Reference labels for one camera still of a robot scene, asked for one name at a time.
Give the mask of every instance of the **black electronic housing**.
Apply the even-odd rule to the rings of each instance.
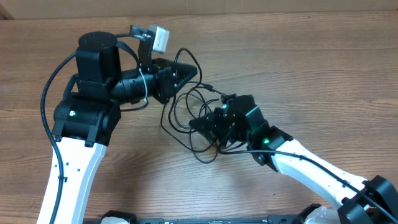
[[[150,96],[168,103],[197,74],[193,65],[163,58],[152,60],[152,31],[131,26],[130,36],[140,40],[139,61],[114,34],[90,32],[79,38],[78,73],[71,77],[54,111],[52,134],[57,141],[68,137],[85,140],[87,147],[94,143],[108,146],[121,118],[120,104],[135,104]],[[136,69],[121,71],[119,49],[136,58]],[[75,84],[77,93],[72,92]]]
[[[206,137],[209,142],[218,142],[220,147],[225,147],[228,141],[246,142],[249,138],[252,148],[275,151],[286,141],[293,140],[292,136],[279,128],[269,126],[252,95],[233,94],[222,96],[221,100],[221,108],[215,108],[212,113],[189,122],[190,127]],[[269,140],[267,144],[264,144],[265,138]],[[251,155],[261,166],[268,165],[277,171],[270,154]]]

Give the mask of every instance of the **robotic arm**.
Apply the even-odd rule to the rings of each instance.
[[[251,95],[221,98],[223,106],[190,121],[192,129],[209,140],[247,142],[248,151],[260,164],[288,175],[323,197],[338,211],[341,223],[382,223],[385,213],[398,215],[398,193],[386,179],[368,181],[349,174],[306,150],[296,139],[269,126]]]
[[[138,56],[117,39],[127,36],[140,40]],[[192,65],[152,59],[152,51],[165,51],[168,38],[169,32],[158,26],[131,26],[129,34],[91,32],[80,37],[79,48],[68,58],[76,56],[78,74],[71,77],[54,112],[53,146],[57,147],[53,148],[52,169],[37,223],[82,223],[96,170],[121,118],[120,105],[143,99],[144,106],[127,109],[141,110],[150,96],[166,104],[197,74]],[[135,69],[121,71],[118,49],[132,55]],[[72,92],[75,84],[78,93]],[[270,127],[251,95],[228,95],[221,100],[222,107],[189,123],[215,143],[220,154],[250,153],[260,165],[295,178],[337,209],[343,224],[388,223],[398,217],[398,193],[388,180],[377,176],[368,181],[320,159],[292,136]],[[247,151],[222,150],[227,142],[236,141],[246,142]],[[293,223],[304,223],[317,207],[305,211]],[[126,213],[107,213],[103,223],[115,219],[138,223],[134,215]]]

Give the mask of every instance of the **wooden table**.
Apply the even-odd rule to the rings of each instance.
[[[87,32],[121,33],[130,24],[153,23],[171,31],[165,58],[189,48],[204,82],[227,93],[252,94],[270,124],[315,154],[347,172],[368,179],[379,174],[398,186],[396,11],[0,21],[1,223],[35,223],[39,215],[52,156],[39,105],[53,70]],[[138,41],[126,42],[136,49]],[[127,54],[121,59],[123,69],[134,66]],[[181,60],[193,63],[187,55]],[[70,62],[50,88],[50,127],[76,71]],[[145,111],[122,114],[86,217],[110,209],[142,218],[259,217],[325,204],[250,155],[199,163],[161,130],[161,108],[150,99]],[[178,113],[188,121],[182,104]],[[205,147],[199,136],[194,144]]]

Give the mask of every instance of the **white arm segment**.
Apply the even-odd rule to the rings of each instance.
[[[297,140],[285,142],[277,148],[276,151],[303,155],[309,159],[313,159],[332,171],[332,173],[336,174],[338,177],[347,180],[358,190],[364,188],[362,181],[366,180],[365,178],[349,174],[331,165],[327,161],[320,159],[318,156],[306,150]],[[319,196],[323,197],[336,210],[343,205],[341,202],[343,198],[352,198],[356,195],[356,192],[348,187],[344,187],[342,183],[308,161],[281,154],[275,154],[271,158],[279,172],[298,180]]]
[[[55,223],[82,223],[95,172],[105,155],[106,146],[95,143],[85,147],[84,140],[62,138],[57,143],[63,160],[64,176],[60,206]],[[37,223],[48,224],[55,205],[59,176],[53,151],[51,173]]]

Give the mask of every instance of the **black cable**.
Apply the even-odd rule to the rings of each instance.
[[[122,109],[122,110],[120,110],[120,112],[143,110],[143,109],[147,108],[148,104],[149,104],[149,100],[147,99],[146,103],[138,108]]]
[[[63,162],[62,162],[61,152],[57,146],[57,143],[54,140],[54,137],[52,136],[52,133],[49,128],[49,124],[47,122],[47,118],[45,117],[45,97],[47,96],[47,92],[50,88],[52,80],[55,78],[57,73],[62,69],[62,67],[65,66],[75,55],[76,55],[76,52],[69,55],[69,57],[67,57],[51,74],[49,80],[47,81],[47,83],[44,86],[42,99],[40,101],[40,113],[42,115],[44,130],[50,139],[52,147],[54,148],[54,152],[55,152],[55,155],[57,156],[57,160],[58,160],[58,167],[60,170],[60,175],[58,177],[59,183],[58,183],[57,197],[55,198],[55,205],[54,205],[54,209],[51,214],[50,224],[54,223],[55,217],[57,216],[58,207],[60,206],[64,176],[63,176]]]
[[[312,163],[313,165],[319,167],[321,170],[325,171],[327,174],[335,178],[338,182],[342,183],[344,186],[347,186],[349,189],[353,190],[357,194],[359,194],[362,198],[364,198],[370,205],[373,207],[379,209],[385,216],[390,218],[394,223],[398,224],[398,220],[396,220],[389,212],[387,212],[383,207],[381,207],[377,202],[375,202],[373,199],[369,198],[367,195],[365,195],[362,191],[358,190],[356,187],[352,186],[347,180],[343,180],[336,174],[334,174],[332,171],[328,170],[326,167],[323,165],[319,164],[317,161],[314,161],[313,159],[307,158],[303,155],[297,155],[289,152],[280,152],[280,151],[272,151],[272,150],[256,150],[253,149],[251,146],[251,143],[249,141],[249,132],[248,135],[246,136],[246,141],[248,142],[248,147],[250,150],[247,151],[234,151],[234,152],[225,152],[225,151],[220,151],[220,154],[224,155],[233,155],[233,154],[246,154],[246,153],[268,153],[268,154],[281,154],[285,156],[291,156],[291,157],[296,157],[299,158],[300,160],[305,160],[307,162]]]
[[[191,109],[190,109],[190,107],[189,107],[189,105],[188,105],[188,97],[189,97],[189,96],[192,96],[192,97],[194,97],[194,98],[196,98],[196,99],[198,99],[199,101],[202,102],[202,106],[201,106],[201,108],[200,108],[200,110],[199,110],[199,116],[201,116],[203,110],[205,110],[205,114],[210,113],[210,112],[211,112],[211,108],[208,106],[208,104],[210,104],[210,103],[212,103],[212,102],[215,102],[215,101],[218,101],[219,99],[217,98],[217,99],[212,99],[212,100],[205,101],[205,98],[203,97],[203,95],[202,95],[197,89],[199,89],[199,88],[204,88],[204,89],[206,89],[206,90],[208,90],[208,91],[212,91],[212,92],[215,92],[215,93],[218,93],[218,94],[221,94],[221,95],[224,95],[224,93],[222,93],[222,92],[220,92],[220,91],[218,91],[218,90],[215,90],[215,89],[213,88],[213,86],[211,86],[211,85],[209,85],[209,84],[206,84],[206,83],[202,83],[202,82],[201,82],[201,80],[202,80],[202,78],[203,78],[203,73],[202,73],[201,67],[200,67],[198,61],[196,60],[196,58],[195,58],[195,57],[193,56],[193,54],[191,53],[191,51],[189,51],[188,49],[185,49],[185,48],[180,49],[180,50],[177,52],[176,56],[175,56],[174,62],[177,62],[177,61],[178,61],[178,57],[179,57],[179,55],[181,54],[182,51],[186,51],[186,52],[191,56],[191,58],[193,59],[193,61],[196,63],[196,65],[197,65],[197,67],[198,67],[198,69],[199,69],[199,74],[200,74],[199,82],[198,82],[198,81],[189,81],[189,83],[196,83],[196,85],[195,85],[194,87],[192,87],[191,89],[189,89],[188,92],[182,93],[182,94],[179,95],[178,97],[177,97],[176,95],[174,95],[173,101],[172,101],[172,104],[171,104],[171,107],[170,107],[170,110],[169,110],[169,114],[168,114],[168,120],[169,120],[169,123],[170,123],[171,127],[172,127],[174,130],[176,130],[176,131],[179,132],[179,133],[188,134],[188,139],[189,139],[190,147],[188,147],[186,144],[184,144],[181,140],[179,140],[176,136],[174,136],[169,130],[167,130],[167,129],[164,127],[164,125],[163,125],[163,118],[164,118],[164,112],[165,112],[165,109],[166,109],[167,104],[164,105],[163,110],[162,110],[162,115],[161,115],[161,118],[160,118],[160,126],[162,127],[162,129],[163,129],[167,134],[169,134],[172,138],[174,138],[178,143],[180,143],[183,147],[185,147],[185,148],[187,148],[188,150],[190,150],[190,151],[194,154],[195,158],[198,159],[198,161],[200,161],[201,163],[204,163],[204,164],[208,164],[208,163],[213,162],[213,161],[216,159],[220,147],[215,146],[215,147],[216,147],[216,154],[215,154],[214,158],[212,158],[212,160],[210,160],[210,161],[203,161],[203,160],[201,160],[201,159],[197,156],[197,153],[206,152],[207,150],[209,150],[211,147],[214,146],[214,143],[211,143],[206,149],[203,149],[203,150],[196,150],[196,149],[193,148],[193,144],[192,144],[192,133],[194,133],[195,130],[191,129],[191,128],[188,127],[188,126],[182,125],[181,122],[178,120],[177,114],[176,114],[177,104],[178,104],[178,102],[185,96],[185,104],[186,104],[186,106],[187,106],[187,110],[188,110],[188,112],[190,113],[190,115],[191,115],[193,118],[196,118],[196,116],[192,113],[192,111],[191,111]],[[173,122],[172,122],[172,120],[171,120],[171,114],[173,113],[173,110],[174,110],[174,118],[175,118],[175,120],[176,120],[177,125],[178,125],[180,128],[189,129],[189,131],[182,131],[182,130],[178,129],[178,128],[173,124]]]
[[[120,37],[129,37],[130,34],[116,34],[115,36],[116,36],[117,38],[120,38]]]
[[[138,69],[139,69],[140,62],[139,62],[138,56],[137,56],[137,54],[135,53],[135,51],[134,51],[132,48],[130,48],[130,47],[129,47],[126,43],[124,43],[123,41],[118,41],[118,42],[116,43],[116,46],[117,46],[118,48],[124,50],[125,52],[127,52],[129,55],[131,55],[131,56],[134,58],[134,60],[135,60],[136,63],[137,63],[137,65],[136,65],[136,70],[138,70]]]
[[[223,150],[223,152],[228,152],[228,151],[232,151],[234,149],[239,149],[240,147],[242,147],[243,145],[245,145],[246,142],[241,142],[240,144],[238,144],[237,146],[231,147],[232,144],[230,146],[227,146],[225,150]]]
[[[180,121],[179,121],[178,118],[177,118],[177,112],[176,112],[176,110],[177,110],[177,104],[179,103],[179,101],[180,101],[184,96],[186,96],[187,94],[188,94],[188,93],[182,93],[180,96],[178,96],[178,98],[175,100],[174,111],[173,111],[175,122],[176,122],[181,128],[183,128],[183,129],[190,129],[190,127],[184,126],[183,124],[180,123]],[[201,98],[199,98],[199,96],[196,96],[196,95],[194,95],[194,94],[192,94],[192,93],[189,93],[189,95],[195,97],[196,99],[198,99],[199,101],[202,102],[202,100],[201,100]]]

